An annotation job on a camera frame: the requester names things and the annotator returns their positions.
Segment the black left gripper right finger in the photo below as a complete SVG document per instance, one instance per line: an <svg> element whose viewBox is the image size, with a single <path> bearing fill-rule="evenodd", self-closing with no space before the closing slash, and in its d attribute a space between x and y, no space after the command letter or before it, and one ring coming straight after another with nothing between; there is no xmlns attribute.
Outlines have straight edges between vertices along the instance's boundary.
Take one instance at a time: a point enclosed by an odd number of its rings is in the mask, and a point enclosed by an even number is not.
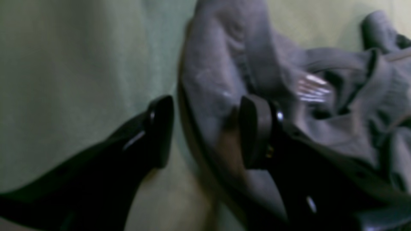
<svg viewBox="0 0 411 231"><path fill-rule="evenodd" d="M247 169L269 172L293 231L409 231L410 195L364 165L286 133L276 101L241 98Z"/></svg>

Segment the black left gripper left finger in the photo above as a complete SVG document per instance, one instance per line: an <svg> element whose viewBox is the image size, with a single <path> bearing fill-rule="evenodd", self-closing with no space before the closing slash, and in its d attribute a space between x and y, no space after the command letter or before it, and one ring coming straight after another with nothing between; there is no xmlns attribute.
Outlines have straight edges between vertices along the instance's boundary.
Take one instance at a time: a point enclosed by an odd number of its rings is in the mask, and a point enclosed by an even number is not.
<svg viewBox="0 0 411 231"><path fill-rule="evenodd" d="M170 95L37 180L1 193L1 217L42 231L123 231L143 179L168 163Z"/></svg>

